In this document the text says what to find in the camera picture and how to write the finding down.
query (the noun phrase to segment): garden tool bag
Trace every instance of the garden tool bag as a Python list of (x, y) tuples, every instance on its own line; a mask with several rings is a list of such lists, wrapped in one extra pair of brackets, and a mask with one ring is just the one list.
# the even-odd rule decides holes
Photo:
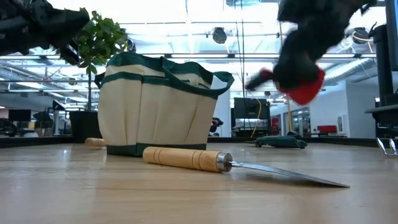
[[(211, 89), (214, 77), (226, 86)], [(97, 82), (98, 122), (108, 154), (142, 156), (148, 146), (205, 150), (217, 98), (234, 79), (196, 62), (124, 52), (108, 62)]]

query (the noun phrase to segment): red object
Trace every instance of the red object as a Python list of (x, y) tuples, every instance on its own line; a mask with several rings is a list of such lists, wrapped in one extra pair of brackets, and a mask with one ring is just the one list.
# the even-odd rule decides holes
[[(272, 72), (261, 70), (261, 75), (270, 79)], [(325, 79), (325, 71), (318, 68), (318, 80), (313, 83), (303, 83), (302, 86), (294, 89), (279, 89), (282, 93), (286, 93), (292, 100), (299, 105), (309, 104), (319, 93), (323, 80)]]
[(337, 126), (335, 125), (322, 125), (317, 126), (319, 132), (323, 133), (337, 133)]

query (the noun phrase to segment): black plant pot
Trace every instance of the black plant pot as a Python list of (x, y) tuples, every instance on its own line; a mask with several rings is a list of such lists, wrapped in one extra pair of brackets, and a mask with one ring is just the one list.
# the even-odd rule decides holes
[(102, 138), (98, 125), (98, 112), (71, 111), (69, 118), (75, 143), (84, 143), (87, 138)]

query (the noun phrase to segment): green leaves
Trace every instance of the green leaves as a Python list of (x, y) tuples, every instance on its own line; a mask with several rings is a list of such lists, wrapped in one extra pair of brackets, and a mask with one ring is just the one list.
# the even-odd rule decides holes
[(120, 25), (110, 18), (102, 18), (96, 11), (91, 12), (89, 23), (76, 36), (79, 45), (79, 54), (83, 59), (81, 68), (86, 68), (86, 73), (97, 74), (95, 66), (105, 65), (113, 55), (126, 50), (127, 34)]

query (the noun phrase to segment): ceiling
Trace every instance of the ceiling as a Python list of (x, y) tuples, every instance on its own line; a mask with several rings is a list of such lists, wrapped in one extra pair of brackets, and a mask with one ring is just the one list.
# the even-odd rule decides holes
[[(249, 79), (262, 67), (272, 69), (281, 43), (277, 34), (281, 30), (283, 40), (285, 34), (294, 28), (293, 24), (277, 22), (278, 5), (271, 0), (242, 0), (242, 7), (241, 1), (237, 1), (234, 7), (228, 6), (226, 0), (112, 0), (111, 3), (97, 0), (95, 4), (90, 0), (47, 1), (60, 9), (79, 10), (80, 7), (85, 7), (89, 11), (96, 10), (103, 17), (110, 17), (119, 22), (136, 43), (139, 54), (150, 57), (172, 54), (171, 60), (178, 63), (196, 61), (212, 72), (233, 73), (236, 81), (231, 87), (231, 98), (243, 95), (243, 79)], [(364, 16), (356, 13), (347, 31), (354, 27), (365, 27), (369, 30), (375, 22), (383, 24), (385, 21), (385, 8), (373, 7)], [(215, 27), (222, 27), (227, 33), (225, 44), (217, 44), (211, 38)], [(319, 61), (319, 66), (329, 69), (327, 75), (336, 77), (343, 73), (339, 72), (340, 70), (350, 67), (351, 63), (358, 60), (353, 58), (353, 54), (366, 54), (367, 57), (374, 58), (374, 51), (372, 41), (355, 44), (352, 37), (348, 37), (330, 49)], [(49, 56), (34, 58), (15, 54), (0, 57), (0, 82), (1, 79), (26, 80), (10, 85), (3, 83), (2, 89), (44, 89), (61, 100), (67, 97), (71, 102), (84, 102), (88, 86), (84, 81), (87, 79), (85, 69), (71, 67), (54, 54), (51, 50), (32, 49), (32, 55)], [(213, 54), (219, 54), (219, 57), (216, 58)], [(231, 60), (223, 56), (227, 54), (239, 57)], [(361, 78), (366, 76), (366, 70), (373, 74), (374, 66), (375, 64), (366, 67), (351, 76)], [(102, 72), (105, 68), (98, 67), (98, 70)], [(73, 85), (64, 82), (71, 78), (77, 80), (71, 82)], [(37, 83), (40, 80), (46, 80), (46, 83)], [(265, 90), (275, 90), (275, 87), (268, 83), (250, 95), (265, 97)], [(97, 90), (95, 92), (94, 101), (98, 99)]]

